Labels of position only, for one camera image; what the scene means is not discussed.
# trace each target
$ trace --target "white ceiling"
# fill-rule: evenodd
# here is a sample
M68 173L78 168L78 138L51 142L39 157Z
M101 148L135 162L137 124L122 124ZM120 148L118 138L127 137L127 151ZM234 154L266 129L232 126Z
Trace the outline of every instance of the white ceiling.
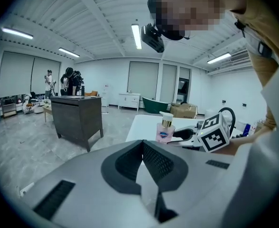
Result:
M209 31L191 33L190 40L164 38L165 52L157 53L144 42L137 50L131 24L151 22L147 0L16 0L0 20L9 27L34 36L28 40L0 29L0 40L48 51L75 62L108 57L153 57L195 65L208 71L228 67L229 62L208 65L223 53L236 53L245 46L235 19L226 13L219 25ZM74 51L80 58L58 51Z

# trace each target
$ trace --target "fluorescent light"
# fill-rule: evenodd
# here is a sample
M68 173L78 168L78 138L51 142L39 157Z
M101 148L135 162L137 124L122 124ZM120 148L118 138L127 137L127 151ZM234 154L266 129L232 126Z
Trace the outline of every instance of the fluorescent light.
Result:
M136 43L137 49L141 50L141 40L140 40L140 33L139 33L139 25L133 24L132 31Z
M212 59L212 60L208 61L207 63L208 64L215 63L215 62L218 62L218 61L223 60L223 59L228 58L228 57L231 57L230 53L226 53L224 55L216 57L215 59Z
M72 55L74 57L80 57L79 55L77 55L77 54L75 54L75 53L73 53L71 51L65 50L65 49L63 49L61 47L59 48L59 51L63 51L63 52L68 53L68 54L70 54L70 55Z
M14 34L14 35L17 35L17 36L22 36L22 37L25 37L27 39L33 39L34 37L30 34L27 34L27 33L24 33L24 32L21 32L21 31L18 31L18 30L15 30L15 29L11 29L11 28L2 28L2 31L3 32L6 32L6 33L10 33L10 34Z

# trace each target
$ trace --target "concrete floor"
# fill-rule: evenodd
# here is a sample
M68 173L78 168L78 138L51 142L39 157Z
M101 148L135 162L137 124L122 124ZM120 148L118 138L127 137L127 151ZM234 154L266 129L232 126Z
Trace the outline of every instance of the concrete floor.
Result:
M125 142L133 119L144 110L109 107L103 114L104 137L99 131L89 139L91 151ZM0 186L9 195L44 177L71 158L86 153L80 144L58 139L53 117L47 114L19 113L0 121Z

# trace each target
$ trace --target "fiducial marker cube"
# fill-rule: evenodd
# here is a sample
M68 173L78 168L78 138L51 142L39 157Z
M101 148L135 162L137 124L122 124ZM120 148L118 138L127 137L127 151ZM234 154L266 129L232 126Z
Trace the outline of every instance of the fiducial marker cube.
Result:
M213 152L229 144L229 126L222 113L205 119L197 134L206 152Z

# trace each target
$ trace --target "hand sanitizer bottle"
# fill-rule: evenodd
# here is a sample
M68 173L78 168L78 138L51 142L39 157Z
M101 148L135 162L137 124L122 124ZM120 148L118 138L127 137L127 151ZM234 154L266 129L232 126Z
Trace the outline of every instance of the hand sanitizer bottle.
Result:
M165 143L171 141L175 127L172 125L173 114L166 112L159 112L163 115L162 123L157 124L156 141Z

